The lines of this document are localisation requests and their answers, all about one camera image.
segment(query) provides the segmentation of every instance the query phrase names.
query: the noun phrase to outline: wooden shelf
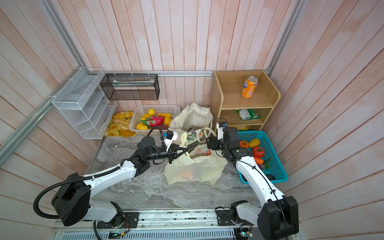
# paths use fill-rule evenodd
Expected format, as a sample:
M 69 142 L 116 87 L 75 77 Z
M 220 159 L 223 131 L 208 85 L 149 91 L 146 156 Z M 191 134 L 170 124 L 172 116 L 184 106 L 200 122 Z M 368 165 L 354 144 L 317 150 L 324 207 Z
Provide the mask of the wooden shelf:
M 222 110 L 273 107 L 260 85 L 248 99 L 241 96 L 244 83 L 221 83 L 220 86 L 224 95 Z
M 259 81 L 253 96 L 246 99 L 241 96 L 241 91 L 248 76 L 255 76 Z M 225 118 L 229 126 L 243 125 L 262 130 L 279 99 L 279 90 L 263 70 L 215 71 L 209 107 L 214 119 Z M 256 109 L 261 119 L 243 121 L 236 109 Z
M 261 119 L 241 120 L 236 110 L 223 110 L 220 117 L 228 121 L 228 126 L 263 125 L 263 121 Z

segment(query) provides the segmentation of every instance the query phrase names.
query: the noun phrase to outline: blue-green basket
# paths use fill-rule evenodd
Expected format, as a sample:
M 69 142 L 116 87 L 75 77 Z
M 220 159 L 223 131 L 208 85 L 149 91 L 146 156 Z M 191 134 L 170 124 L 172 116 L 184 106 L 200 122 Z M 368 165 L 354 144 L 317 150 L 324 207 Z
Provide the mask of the blue-green basket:
M 288 175 L 284 170 L 283 165 L 280 162 L 279 157 L 276 154 L 275 149 L 272 146 L 271 141 L 269 140 L 268 136 L 264 131 L 256 131 L 256 130 L 249 130 L 249 131 L 238 131 L 237 132 L 239 136 L 239 141 L 246 140 L 247 142 L 251 141 L 254 138 L 257 138 L 260 140 L 260 147 L 262 147 L 265 150 L 264 161 L 266 161 L 268 158 L 272 158 L 268 164 L 271 166 L 268 170 L 264 169 L 263 172 L 265 174 L 271 174 L 275 177 L 275 180 L 271 180 L 272 183 L 279 183 L 279 182 L 286 182 L 288 180 Z M 243 180 L 242 174 L 239 172 L 240 180 L 248 184 L 248 182 Z

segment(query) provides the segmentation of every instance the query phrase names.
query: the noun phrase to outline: can lid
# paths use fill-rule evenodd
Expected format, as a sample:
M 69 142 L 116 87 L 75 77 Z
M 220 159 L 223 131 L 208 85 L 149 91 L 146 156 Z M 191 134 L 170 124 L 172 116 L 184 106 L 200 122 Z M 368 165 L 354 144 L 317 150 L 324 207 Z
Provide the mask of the can lid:
M 247 79 L 251 82 L 257 82 L 258 81 L 257 77 L 255 77 L 255 76 L 249 76 L 249 77 L 247 77 Z

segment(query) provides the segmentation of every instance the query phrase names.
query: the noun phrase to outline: orange soda can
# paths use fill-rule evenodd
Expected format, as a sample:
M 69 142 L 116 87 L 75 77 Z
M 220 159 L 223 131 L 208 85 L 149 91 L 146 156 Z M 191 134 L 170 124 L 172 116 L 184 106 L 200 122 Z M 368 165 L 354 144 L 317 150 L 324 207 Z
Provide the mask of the orange soda can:
M 251 98 L 253 95 L 253 92 L 255 91 L 258 81 L 259 80 L 257 79 L 257 77 L 254 77 L 254 76 L 247 77 L 244 83 L 241 96 L 243 96 L 243 98 Z

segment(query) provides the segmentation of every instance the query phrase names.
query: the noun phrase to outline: marble countertop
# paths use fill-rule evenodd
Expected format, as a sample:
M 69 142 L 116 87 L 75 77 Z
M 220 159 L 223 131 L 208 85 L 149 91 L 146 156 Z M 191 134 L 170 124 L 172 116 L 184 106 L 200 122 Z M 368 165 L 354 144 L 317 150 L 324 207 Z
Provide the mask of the marble countertop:
M 131 156 L 143 136 L 106 137 L 95 163 L 88 172 L 112 167 Z M 228 163 L 215 185 L 209 182 L 177 182 L 169 185 L 164 175 L 167 161 L 153 165 L 143 174 L 121 181 L 99 192 L 92 199 L 116 202 L 123 210 L 230 207 L 232 202 L 247 200 L 260 206 L 249 185 L 242 183 L 238 171 Z

